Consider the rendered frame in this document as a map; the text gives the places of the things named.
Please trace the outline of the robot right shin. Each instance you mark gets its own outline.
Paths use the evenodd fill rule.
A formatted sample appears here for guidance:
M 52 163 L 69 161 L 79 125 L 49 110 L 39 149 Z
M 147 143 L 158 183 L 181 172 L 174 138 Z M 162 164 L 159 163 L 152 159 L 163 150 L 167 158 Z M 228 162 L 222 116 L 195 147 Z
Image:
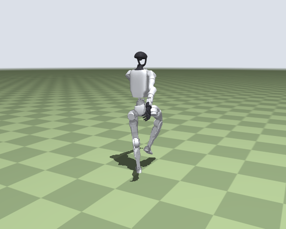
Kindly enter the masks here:
M 151 148 L 154 140 L 157 138 L 157 136 L 161 130 L 162 124 L 163 124 L 163 122 L 160 121 L 158 124 L 158 127 L 153 126 L 151 134 L 150 134 L 150 139 L 149 139 L 149 142 L 147 144 L 147 146 L 149 146 L 149 148 Z

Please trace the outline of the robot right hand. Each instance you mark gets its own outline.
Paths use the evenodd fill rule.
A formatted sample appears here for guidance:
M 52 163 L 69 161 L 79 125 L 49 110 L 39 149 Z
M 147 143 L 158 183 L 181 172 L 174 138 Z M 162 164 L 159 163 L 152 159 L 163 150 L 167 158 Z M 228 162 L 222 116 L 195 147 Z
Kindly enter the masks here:
M 142 116 L 145 115 L 143 118 L 146 117 L 144 120 L 147 121 L 147 120 L 149 120 L 150 117 L 151 117 L 151 108 L 152 108 L 152 107 L 149 105 L 149 102 L 146 103 L 146 106 L 145 106 L 145 107 L 146 107 L 146 111 L 145 111 L 145 113 L 144 113 Z

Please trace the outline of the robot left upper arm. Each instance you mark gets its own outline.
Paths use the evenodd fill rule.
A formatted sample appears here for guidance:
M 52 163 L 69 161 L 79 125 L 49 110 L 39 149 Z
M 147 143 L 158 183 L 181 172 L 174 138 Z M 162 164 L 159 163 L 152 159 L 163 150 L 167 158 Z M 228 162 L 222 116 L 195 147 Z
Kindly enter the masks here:
M 126 73 L 126 75 L 125 75 L 125 76 L 126 76 L 126 78 L 128 78 L 128 79 L 129 79 L 129 81 L 130 81 L 130 71 L 131 71 L 131 70 L 129 70 L 129 71 Z

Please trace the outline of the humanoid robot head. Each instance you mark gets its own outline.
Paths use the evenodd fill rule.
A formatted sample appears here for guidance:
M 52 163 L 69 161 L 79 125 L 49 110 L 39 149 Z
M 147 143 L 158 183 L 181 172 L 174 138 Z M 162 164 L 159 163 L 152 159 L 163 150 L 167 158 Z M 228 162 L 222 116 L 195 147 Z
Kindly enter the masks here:
M 138 61 L 138 65 L 137 65 L 137 68 L 135 70 L 144 70 L 143 67 L 146 65 L 147 55 L 144 52 L 137 52 L 134 57 Z M 140 64 L 140 61 L 142 59 L 145 59 L 144 64 Z

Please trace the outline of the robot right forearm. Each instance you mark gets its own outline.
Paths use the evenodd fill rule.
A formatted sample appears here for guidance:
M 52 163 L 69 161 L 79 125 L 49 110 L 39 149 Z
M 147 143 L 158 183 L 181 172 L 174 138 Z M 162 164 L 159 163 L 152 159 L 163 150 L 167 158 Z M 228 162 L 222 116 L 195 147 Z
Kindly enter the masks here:
M 147 97 L 147 100 L 146 102 L 149 102 L 149 105 L 152 106 L 152 103 L 153 103 L 153 97 L 155 95 L 155 92 L 156 92 L 156 88 L 153 86 L 151 87 L 150 91 L 148 92 L 148 97 Z

